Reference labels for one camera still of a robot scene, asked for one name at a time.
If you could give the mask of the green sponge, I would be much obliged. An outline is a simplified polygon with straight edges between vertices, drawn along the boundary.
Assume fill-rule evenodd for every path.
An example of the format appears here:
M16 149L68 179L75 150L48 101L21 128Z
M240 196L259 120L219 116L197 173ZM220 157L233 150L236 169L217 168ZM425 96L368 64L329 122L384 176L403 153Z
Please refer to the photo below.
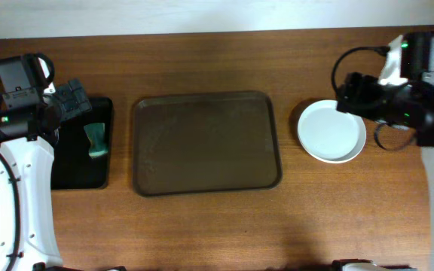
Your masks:
M90 123L84 126L85 134L90 142L88 154L91 159L106 155L109 151L105 142L105 124Z

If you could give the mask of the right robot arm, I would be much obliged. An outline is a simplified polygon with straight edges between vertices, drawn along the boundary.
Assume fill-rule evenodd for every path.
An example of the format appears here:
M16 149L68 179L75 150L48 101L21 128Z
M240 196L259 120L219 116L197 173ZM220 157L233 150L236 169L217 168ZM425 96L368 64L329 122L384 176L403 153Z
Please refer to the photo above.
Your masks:
M410 32L372 51L386 62L375 78L350 73L341 86L331 81L337 110L372 120L379 127L412 129L421 149L429 189L434 270L434 32Z

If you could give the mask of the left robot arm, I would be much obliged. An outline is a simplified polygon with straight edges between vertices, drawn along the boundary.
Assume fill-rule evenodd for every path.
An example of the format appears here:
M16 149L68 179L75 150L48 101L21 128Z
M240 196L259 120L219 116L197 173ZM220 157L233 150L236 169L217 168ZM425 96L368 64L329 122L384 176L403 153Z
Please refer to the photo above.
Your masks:
M78 79L0 95L0 270L63 270L50 181L60 124L91 110Z

